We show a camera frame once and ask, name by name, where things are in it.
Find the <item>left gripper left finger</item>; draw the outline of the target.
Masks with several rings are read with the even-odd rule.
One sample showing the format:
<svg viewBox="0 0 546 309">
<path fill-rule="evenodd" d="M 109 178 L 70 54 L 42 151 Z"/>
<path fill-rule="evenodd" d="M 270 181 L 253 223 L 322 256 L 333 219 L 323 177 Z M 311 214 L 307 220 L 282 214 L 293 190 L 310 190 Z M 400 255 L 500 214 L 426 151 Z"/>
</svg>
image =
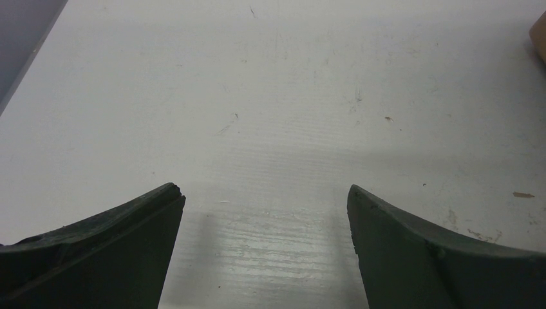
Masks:
<svg viewBox="0 0 546 309">
<path fill-rule="evenodd" d="M 166 183 L 1 247 L 2 308 L 157 308 L 185 196 Z"/>
</svg>

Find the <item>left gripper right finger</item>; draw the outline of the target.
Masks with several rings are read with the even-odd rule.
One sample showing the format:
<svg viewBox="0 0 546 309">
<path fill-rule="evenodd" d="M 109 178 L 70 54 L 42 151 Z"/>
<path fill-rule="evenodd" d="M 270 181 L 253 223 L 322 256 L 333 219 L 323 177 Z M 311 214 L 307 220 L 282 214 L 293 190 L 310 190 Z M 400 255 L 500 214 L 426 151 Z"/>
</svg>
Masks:
<svg viewBox="0 0 546 309">
<path fill-rule="evenodd" d="M 470 238 L 358 185 L 347 212 L 370 308 L 544 308 L 545 254 Z"/>
</svg>

